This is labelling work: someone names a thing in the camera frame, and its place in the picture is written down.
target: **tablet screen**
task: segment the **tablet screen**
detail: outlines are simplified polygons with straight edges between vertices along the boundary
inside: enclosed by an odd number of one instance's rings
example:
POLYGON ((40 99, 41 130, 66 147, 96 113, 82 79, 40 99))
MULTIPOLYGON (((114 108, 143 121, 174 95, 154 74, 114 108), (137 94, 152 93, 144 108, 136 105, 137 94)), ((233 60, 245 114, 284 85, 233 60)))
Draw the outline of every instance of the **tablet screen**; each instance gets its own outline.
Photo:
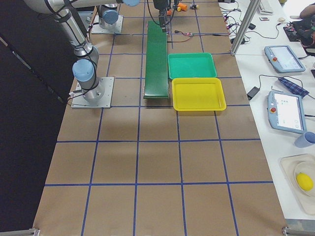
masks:
POLYGON ((275 93, 274 97, 277 101, 277 125, 291 129, 303 130, 299 98, 280 93, 275 93))
POLYGON ((300 69, 300 64, 296 61, 295 57, 287 47, 271 47, 270 50, 278 59, 280 66, 283 69, 300 69))

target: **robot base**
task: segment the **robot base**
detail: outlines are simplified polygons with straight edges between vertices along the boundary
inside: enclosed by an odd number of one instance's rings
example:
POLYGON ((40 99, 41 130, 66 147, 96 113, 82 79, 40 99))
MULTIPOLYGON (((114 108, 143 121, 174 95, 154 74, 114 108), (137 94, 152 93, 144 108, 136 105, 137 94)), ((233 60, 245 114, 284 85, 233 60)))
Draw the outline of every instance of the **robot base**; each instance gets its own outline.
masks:
MULTIPOLYGON (((123 16, 119 15, 116 25, 111 29, 103 29, 98 24, 92 28, 92 34, 121 34, 123 28, 123 16)), ((96 15, 93 23, 98 23, 99 17, 96 15)))
MULTIPOLYGON (((112 94, 114 88, 114 77, 100 77, 99 82, 104 86, 105 93, 96 104, 91 104, 83 96, 75 97, 72 100, 71 107, 73 109, 91 109, 91 108, 106 108, 109 109, 112 102, 112 94)), ((81 89, 79 83, 76 87, 77 90, 81 89)))

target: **tiled table surface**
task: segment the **tiled table surface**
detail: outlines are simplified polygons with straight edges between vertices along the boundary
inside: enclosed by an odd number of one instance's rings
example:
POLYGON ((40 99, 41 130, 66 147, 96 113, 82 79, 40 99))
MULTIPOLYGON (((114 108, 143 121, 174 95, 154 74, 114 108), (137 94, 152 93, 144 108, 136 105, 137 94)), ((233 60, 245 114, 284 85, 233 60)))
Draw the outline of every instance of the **tiled table surface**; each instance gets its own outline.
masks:
MULTIPOLYGON (((226 33, 218 3, 198 4, 176 13, 172 32, 226 33)), ((168 44, 168 53, 213 54, 227 102, 223 112, 178 113, 172 98, 142 98, 147 5, 122 5, 119 13, 123 35, 92 36, 98 76, 115 77, 112 107, 67 107, 34 227, 43 236, 282 235, 285 220, 228 37, 168 44)))

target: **blue cap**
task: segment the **blue cap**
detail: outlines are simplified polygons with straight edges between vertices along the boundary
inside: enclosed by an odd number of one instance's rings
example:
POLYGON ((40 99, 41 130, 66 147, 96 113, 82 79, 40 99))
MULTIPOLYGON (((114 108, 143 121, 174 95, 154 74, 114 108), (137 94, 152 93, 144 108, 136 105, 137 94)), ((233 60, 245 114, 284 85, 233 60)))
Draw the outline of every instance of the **blue cap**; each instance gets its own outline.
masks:
POLYGON ((94 75, 94 67, 92 62, 86 59, 80 59, 72 66, 73 75, 80 82, 90 80, 94 75))
POLYGON ((137 6, 140 0, 124 0, 124 4, 128 6, 137 6))
POLYGON ((118 12, 116 10, 107 10, 103 13, 102 18, 106 23, 112 25, 118 20, 118 12))

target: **teal bin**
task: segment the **teal bin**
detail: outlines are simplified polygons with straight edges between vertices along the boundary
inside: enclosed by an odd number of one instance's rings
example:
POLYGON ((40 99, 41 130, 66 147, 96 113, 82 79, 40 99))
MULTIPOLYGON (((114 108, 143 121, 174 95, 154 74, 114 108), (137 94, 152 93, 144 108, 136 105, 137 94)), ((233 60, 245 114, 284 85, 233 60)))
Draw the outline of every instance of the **teal bin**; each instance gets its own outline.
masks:
POLYGON ((168 72, 175 78, 213 78, 217 76, 210 53, 175 53, 168 55, 168 72))

